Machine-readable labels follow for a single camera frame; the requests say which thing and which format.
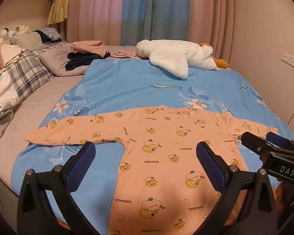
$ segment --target beige pillow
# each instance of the beige pillow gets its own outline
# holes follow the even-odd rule
[[[34,51],[46,47],[41,41],[41,37],[37,32],[30,32],[24,34],[18,34],[11,38],[13,45],[20,45],[21,48]]]

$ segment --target metal screw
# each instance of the metal screw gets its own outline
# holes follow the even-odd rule
[[[265,169],[260,169],[259,172],[260,172],[261,175],[266,175],[267,174]]]
[[[230,168],[230,170],[233,171],[233,172],[235,172],[235,171],[238,170],[238,168],[237,168],[235,165],[230,165],[229,168]]]
[[[26,171],[26,175],[30,176],[34,171],[32,169],[28,169]]]
[[[54,171],[59,172],[60,170],[62,170],[62,165],[57,165],[53,168]]]

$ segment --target power outlet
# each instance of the power outlet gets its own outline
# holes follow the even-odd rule
[[[294,57],[283,52],[283,56],[282,56],[282,61],[288,63],[289,65],[291,65],[292,67],[294,67]]]

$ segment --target blue gripper pad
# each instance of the blue gripper pad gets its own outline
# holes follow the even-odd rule
[[[213,188],[216,191],[224,193],[226,184],[230,178],[230,172],[226,162],[219,155],[215,155],[205,142],[197,144],[196,155]]]
[[[275,144],[276,146],[280,148],[286,148],[288,147],[288,140],[273,133],[273,132],[268,132],[266,135],[267,141]]]
[[[71,163],[72,167],[65,176],[68,192],[75,192],[78,189],[95,156],[96,147],[92,142],[86,142],[81,150],[72,156],[75,160]]]

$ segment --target plaid cloth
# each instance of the plaid cloth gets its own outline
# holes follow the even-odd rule
[[[65,43],[58,42],[33,52],[26,51],[20,55],[17,62],[6,67],[20,98],[20,103],[53,77],[53,73],[39,60],[39,55],[47,49],[60,48]]]
[[[57,29],[55,29],[54,27],[42,28],[42,29],[37,29],[37,30],[41,31],[45,35],[47,35],[50,38],[51,41],[55,41],[57,39],[62,38],[62,36],[57,31]]]

